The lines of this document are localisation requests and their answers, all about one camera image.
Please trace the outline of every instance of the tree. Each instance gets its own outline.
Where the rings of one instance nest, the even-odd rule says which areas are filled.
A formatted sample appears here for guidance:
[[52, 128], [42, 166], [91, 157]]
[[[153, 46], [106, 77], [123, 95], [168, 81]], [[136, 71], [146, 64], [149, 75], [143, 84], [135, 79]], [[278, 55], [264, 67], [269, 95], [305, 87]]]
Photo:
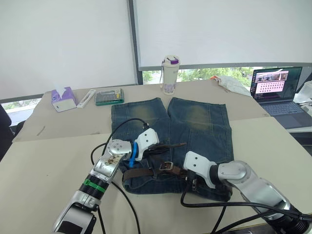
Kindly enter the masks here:
[[251, 80], [248, 79], [248, 75], [252, 75], [253, 70], [253, 67], [190, 69], [181, 70], [178, 76], [182, 81], [210, 79], [213, 76], [231, 76], [239, 80], [243, 85], [250, 86]]
[[30, 100], [22, 100], [22, 101], [13, 101], [9, 103], [4, 103], [3, 108], [5, 110], [14, 109], [22, 106], [28, 106], [37, 104], [39, 102], [39, 99], [30, 99]]
[[143, 81], [145, 82], [149, 82], [153, 79], [152, 76], [153, 71], [144, 71], [143, 72]]

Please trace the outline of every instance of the white table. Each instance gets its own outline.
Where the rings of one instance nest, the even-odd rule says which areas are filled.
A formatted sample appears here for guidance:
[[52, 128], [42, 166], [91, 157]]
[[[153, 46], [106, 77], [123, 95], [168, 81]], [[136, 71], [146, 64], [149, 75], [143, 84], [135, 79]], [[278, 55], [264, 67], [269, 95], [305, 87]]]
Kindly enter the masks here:
[[[215, 80], [180, 82], [173, 96], [164, 95], [158, 84], [124, 86], [125, 102], [161, 98], [165, 108], [172, 97], [222, 104], [226, 103], [229, 120], [268, 117], [269, 114], [252, 98], [226, 91]], [[88, 89], [74, 90], [80, 101]], [[33, 114], [14, 139], [17, 141], [78, 137], [111, 132], [111, 105], [95, 106], [94, 98], [83, 109], [57, 113], [51, 105], [51, 92], [44, 94]]]
[[[312, 212], [312, 157], [273, 118], [230, 121], [234, 157], [249, 163], [304, 213]], [[45, 234], [91, 169], [91, 150], [108, 134], [13, 143], [0, 163], [1, 234]], [[114, 181], [120, 184], [121, 173]], [[129, 194], [143, 234], [210, 232], [221, 209], [190, 209], [180, 194]], [[231, 201], [242, 201], [234, 189]], [[186, 202], [207, 202], [187, 194]], [[133, 213], [116, 188], [110, 186], [101, 204], [107, 234], [136, 234]], [[220, 227], [254, 215], [252, 208], [229, 207]], [[263, 223], [262, 219], [245, 225]], [[101, 234], [99, 221], [94, 234]]]

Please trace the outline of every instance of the blue plastic clip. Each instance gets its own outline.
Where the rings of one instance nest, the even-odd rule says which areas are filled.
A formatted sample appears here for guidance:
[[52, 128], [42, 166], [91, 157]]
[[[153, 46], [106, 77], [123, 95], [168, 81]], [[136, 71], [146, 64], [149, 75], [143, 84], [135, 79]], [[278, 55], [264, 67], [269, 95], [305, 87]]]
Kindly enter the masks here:
[[132, 157], [130, 158], [130, 161], [129, 161], [129, 167], [133, 167], [133, 164], [135, 162], [135, 157], [136, 157], [136, 154], [137, 154], [137, 143], [134, 142], [133, 143], [133, 153], [132, 153]]

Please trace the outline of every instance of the white roller blind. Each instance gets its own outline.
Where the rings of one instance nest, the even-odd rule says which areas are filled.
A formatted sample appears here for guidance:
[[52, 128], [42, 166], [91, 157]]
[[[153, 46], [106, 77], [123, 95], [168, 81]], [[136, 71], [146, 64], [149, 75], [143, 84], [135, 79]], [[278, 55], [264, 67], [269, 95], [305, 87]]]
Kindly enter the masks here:
[[312, 62], [312, 0], [136, 0], [140, 68]]
[[0, 99], [130, 83], [127, 0], [0, 1]]

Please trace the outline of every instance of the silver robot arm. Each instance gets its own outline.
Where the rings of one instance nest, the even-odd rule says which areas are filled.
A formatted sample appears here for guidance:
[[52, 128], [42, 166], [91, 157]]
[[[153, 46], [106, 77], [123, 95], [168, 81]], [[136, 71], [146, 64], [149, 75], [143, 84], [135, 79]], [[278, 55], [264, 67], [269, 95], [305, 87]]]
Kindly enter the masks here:
[[119, 139], [108, 143], [104, 155], [94, 164], [87, 178], [55, 221], [52, 231], [65, 234], [90, 234], [96, 222], [92, 212], [98, 210], [105, 190], [112, 182], [120, 161], [142, 160], [149, 147], [158, 144], [157, 133], [149, 128], [133, 142]]
[[[253, 169], [243, 161], [216, 164], [192, 151], [186, 154], [183, 167], [205, 179], [206, 184], [215, 189], [218, 184], [237, 188], [247, 202], [274, 206], [283, 210], [298, 211], [289, 200], [269, 181], [259, 178]], [[267, 209], [253, 207], [257, 213]], [[281, 213], [263, 217], [277, 233], [312, 234], [312, 223], [294, 220]]]

